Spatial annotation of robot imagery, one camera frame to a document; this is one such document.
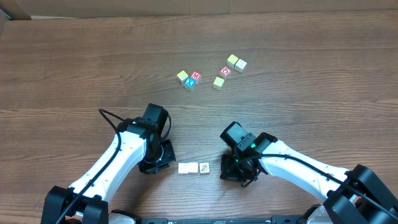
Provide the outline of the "fish picture wooden block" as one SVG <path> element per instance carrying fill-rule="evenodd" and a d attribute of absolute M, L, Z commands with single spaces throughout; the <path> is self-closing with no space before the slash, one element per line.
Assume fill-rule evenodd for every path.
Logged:
<path fill-rule="evenodd" d="M 178 164 L 178 174 L 180 174 L 180 175 L 188 175 L 189 174 L 188 163 L 179 163 Z"/>

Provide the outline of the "leaf picture wooden block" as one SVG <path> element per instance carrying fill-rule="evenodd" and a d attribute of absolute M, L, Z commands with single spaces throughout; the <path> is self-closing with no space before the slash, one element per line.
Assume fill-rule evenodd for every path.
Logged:
<path fill-rule="evenodd" d="M 210 173 L 210 163 L 209 162 L 199 163 L 199 171 L 200 171 L 200 175 L 209 174 Z"/>

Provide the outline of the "yellow S block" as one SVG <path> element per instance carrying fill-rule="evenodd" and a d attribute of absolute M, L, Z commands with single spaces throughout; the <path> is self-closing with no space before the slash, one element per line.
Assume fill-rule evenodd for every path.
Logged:
<path fill-rule="evenodd" d="M 197 162 L 189 162 L 188 165 L 188 173 L 189 174 L 197 174 L 199 164 Z"/>

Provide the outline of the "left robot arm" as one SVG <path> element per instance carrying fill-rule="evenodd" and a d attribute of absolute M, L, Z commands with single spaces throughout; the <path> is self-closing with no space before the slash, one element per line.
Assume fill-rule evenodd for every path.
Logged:
<path fill-rule="evenodd" d="M 141 218 L 124 210 L 109 210 L 109 202 L 128 173 L 138 167 L 143 174 L 156 174 L 175 161 L 167 134 L 171 122 L 163 107 L 148 104 L 143 116 L 113 124 L 114 139 L 93 166 L 69 187 L 54 186 L 47 194 L 42 223 L 66 223 L 79 215 L 82 223 L 140 223 Z"/>

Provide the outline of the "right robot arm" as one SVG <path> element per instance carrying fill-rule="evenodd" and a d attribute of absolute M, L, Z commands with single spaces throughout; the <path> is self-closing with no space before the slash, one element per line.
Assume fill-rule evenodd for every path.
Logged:
<path fill-rule="evenodd" d="M 220 138 L 231 148 L 221 157 L 221 179 L 247 187 L 264 173 L 295 184 L 322 202 L 308 211 L 305 223 L 397 223 L 397 198 L 366 166 L 348 170 L 324 164 L 271 134 L 255 136 L 237 122 Z"/>

